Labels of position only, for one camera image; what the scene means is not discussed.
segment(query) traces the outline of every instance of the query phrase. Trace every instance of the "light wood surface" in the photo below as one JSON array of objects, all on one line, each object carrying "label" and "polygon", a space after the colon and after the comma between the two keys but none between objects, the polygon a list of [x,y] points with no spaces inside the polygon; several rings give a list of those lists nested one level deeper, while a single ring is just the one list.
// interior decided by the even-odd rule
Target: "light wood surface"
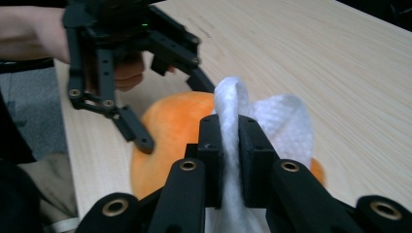
[{"label": "light wood surface", "polygon": [[[218,83],[241,77],[251,101],[281,93],[310,112],[313,154],[326,188],[355,205],[387,196],[412,211],[412,33],[330,0],[169,0],[157,4],[199,36],[202,68]],[[147,64],[150,55],[146,54]],[[80,215],[99,198],[129,192],[127,144],[103,116],[72,109],[67,66],[57,64]],[[123,103],[141,115],[189,88],[182,73],[145,81]]]}]

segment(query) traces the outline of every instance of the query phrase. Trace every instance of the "white cloth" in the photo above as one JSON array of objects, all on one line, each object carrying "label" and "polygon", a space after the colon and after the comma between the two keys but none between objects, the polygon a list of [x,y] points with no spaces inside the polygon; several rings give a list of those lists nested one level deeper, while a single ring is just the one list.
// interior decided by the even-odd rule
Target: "white cloth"
[{"label": "white cloth", "polygon": [[265,210],[246,208],[240,186],[238,115],[257,120],[281,158],[310,166],[313,136],[304,104],[290,94],[249,103],[244,83],[235,77],[222,80],[215,89],[224,151],[223,200],[220,210],[206,210],[206,232],[270,232]]}]

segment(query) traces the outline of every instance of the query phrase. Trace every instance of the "orange plush toy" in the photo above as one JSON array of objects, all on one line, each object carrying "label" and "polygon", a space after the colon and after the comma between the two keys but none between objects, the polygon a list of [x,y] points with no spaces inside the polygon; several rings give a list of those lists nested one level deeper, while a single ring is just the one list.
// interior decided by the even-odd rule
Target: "orange plush toy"
[{"label": "orange plush toy", "polygon": [[[164,186],[172,164],[185,156],[186,145],[197,143],[199,121],[213,109],[213,94],[184,92],[161,99],[146,111],[142,122],[154,138],[155,148],[152,154],[133,149],[131,186],[138,199]],[[315,159],[311,171],[324,183],[322,166]]]}]

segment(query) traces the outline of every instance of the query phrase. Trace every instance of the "gray floor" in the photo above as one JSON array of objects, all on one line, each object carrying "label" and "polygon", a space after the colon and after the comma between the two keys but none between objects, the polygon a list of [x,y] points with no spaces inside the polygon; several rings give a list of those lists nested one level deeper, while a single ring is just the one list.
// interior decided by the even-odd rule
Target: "gray floor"
[{"label": "gray floor", "polygon": [[0,88],[23,138],[39,159],[67,154],[54,68],[0,75]]}]

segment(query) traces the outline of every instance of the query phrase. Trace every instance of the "person's arm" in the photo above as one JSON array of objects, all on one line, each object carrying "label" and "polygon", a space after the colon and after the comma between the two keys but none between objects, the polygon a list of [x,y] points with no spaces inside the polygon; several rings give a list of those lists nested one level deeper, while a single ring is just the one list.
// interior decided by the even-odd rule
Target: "person's arm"
[{"label": "person's arm", "polygon": [[0,7],[0,59],[70,58],[61,18],[63,9]]}]

